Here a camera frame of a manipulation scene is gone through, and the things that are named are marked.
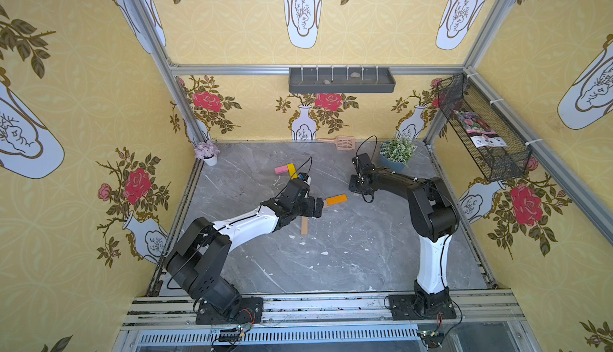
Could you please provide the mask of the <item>pink plastic scoop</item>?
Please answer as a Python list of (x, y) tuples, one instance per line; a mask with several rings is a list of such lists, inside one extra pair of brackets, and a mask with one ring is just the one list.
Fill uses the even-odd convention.
[(353, 136), (336, 136), (335, 138), (318, 138), (317, 142), (332, 144), (339, 151), (351, 151), (355, 149), (356, 139)]

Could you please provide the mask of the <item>orange wooden block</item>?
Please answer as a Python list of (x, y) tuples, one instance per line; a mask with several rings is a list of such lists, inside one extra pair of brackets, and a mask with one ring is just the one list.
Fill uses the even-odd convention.
[(328, 197), (324, 200), (326, 206), (338, 205), (347, 202), (348, 198), (346, 194), (337, 195), (334, 197)]

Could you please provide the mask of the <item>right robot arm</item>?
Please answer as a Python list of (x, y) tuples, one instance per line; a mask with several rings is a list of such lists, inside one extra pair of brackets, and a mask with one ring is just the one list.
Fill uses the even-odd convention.
[(389, 298), (393, 316), (455, 319), (446, 266), (451, 239), (458, 229), (459, 214), (445, 183), (439, 177), (424, 179), (377, 167), (366, 153), (353, 157), (352, 164), (355, 174), (351, 176), (349, 190), (362, 197), (373, 197), (378, 190), (384, 190), (406, 199), (410, 224), (420, 236), (414, 294)]

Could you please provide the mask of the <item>green artificial plant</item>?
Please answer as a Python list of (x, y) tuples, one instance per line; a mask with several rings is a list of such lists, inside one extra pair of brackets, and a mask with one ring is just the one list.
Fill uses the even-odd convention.
[(406, 164), (417, 151), (417, 146), (410, 138), (400, 136), (384, 142), (380, 148), (380, 154), (386, 160), (394, 163)]

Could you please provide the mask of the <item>grey wall shelf tray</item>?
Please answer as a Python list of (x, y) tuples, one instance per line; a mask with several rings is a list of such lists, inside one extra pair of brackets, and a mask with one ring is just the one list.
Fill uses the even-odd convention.
[(293, 94), (391, 94), (397, 82), (384, 66), (298, 66), (288, 85)]

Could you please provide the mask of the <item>pink wooden block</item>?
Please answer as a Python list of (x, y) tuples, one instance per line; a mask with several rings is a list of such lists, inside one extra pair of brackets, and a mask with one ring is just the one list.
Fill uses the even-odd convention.
[(287, 173), (287, 172), (288, 172), (288, 167), (286, 165), (275, 168), (276, 175), (280, 175), (280, 174)]

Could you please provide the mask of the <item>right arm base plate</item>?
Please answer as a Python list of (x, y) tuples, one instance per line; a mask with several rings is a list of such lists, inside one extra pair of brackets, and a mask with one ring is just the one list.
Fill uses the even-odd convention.
[(386, 297), (393, 320), (452, 320), (457, 313), (450, 297), (440, 294), (392, 295)]

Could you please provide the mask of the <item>blue plant pot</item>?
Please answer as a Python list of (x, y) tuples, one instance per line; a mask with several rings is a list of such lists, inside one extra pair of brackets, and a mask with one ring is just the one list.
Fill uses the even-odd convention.
[(378, 154), (378, 164), (381, 167), (390, 169), (395, 173), (402, 173), (405, 168), (404, 162), (390, 161), (383, 154)]

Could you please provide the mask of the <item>printed packet in basket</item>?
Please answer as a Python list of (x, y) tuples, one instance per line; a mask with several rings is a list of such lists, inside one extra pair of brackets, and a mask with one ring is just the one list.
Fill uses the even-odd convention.
[(455, 117), (477, 147), (506, 147), (507, 143), (476, 112), (455, 111)]

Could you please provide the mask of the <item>small pink flower pot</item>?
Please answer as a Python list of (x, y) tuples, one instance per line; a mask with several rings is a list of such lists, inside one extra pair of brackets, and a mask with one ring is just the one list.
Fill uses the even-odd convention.
[(195, 156), (197, 159), (204, 161), (209, 166), (214, 166), (218, 162), (220, 150), (213, 141), (203, 141), (196, 145)]

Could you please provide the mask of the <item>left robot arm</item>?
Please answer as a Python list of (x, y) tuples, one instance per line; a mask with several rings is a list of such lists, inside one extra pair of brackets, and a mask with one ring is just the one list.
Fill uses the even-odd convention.
[(164, 259), (164, 268), (192, 299), (205, 301), (227, 319), (235, 317), (242, 296), (221, 277), (228, 254), (300, 216), (320, 218), (323, 199), (311, 196), (310, 187), (310, 176), (300, 173), (277, 197), (248, 213), (224, 221), (195, 219)]

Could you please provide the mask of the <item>aluminium front rail frame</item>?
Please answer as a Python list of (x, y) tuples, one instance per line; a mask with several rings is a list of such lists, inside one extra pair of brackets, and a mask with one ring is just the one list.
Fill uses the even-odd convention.
[(392, 292), (316, 292), (254, 294), (263, 298), (257, 324), (196, 325), (199, 303), (188, 296), (136, 298), (113, 346), (115, 351), (142, 347), (247, 347), (267, 344), (332, 342), (433, 342), (446, 350), (482, 350), (498, 342), (513, 351), (538, 351), (539, 343), (510, 290), (453, 291), (457, 318), (393, 320), (386, 297)]

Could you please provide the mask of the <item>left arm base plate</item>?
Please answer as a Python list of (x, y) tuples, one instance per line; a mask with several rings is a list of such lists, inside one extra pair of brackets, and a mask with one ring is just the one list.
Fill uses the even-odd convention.
[(242, 297), (228, 313), (222, 312), (208, 301), (200, 301), (196, 309), (196, 325), (221, 325), (261, 323), (263, 315), (262, 297)]

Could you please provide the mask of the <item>yellow wooden block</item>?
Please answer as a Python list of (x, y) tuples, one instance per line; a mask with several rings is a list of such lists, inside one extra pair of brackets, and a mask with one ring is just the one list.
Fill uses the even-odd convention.
[(297, 169), (294, 164), (287, 165), (287, 171), (290, 175), (290, 179), (296, 179), (298, 177)]

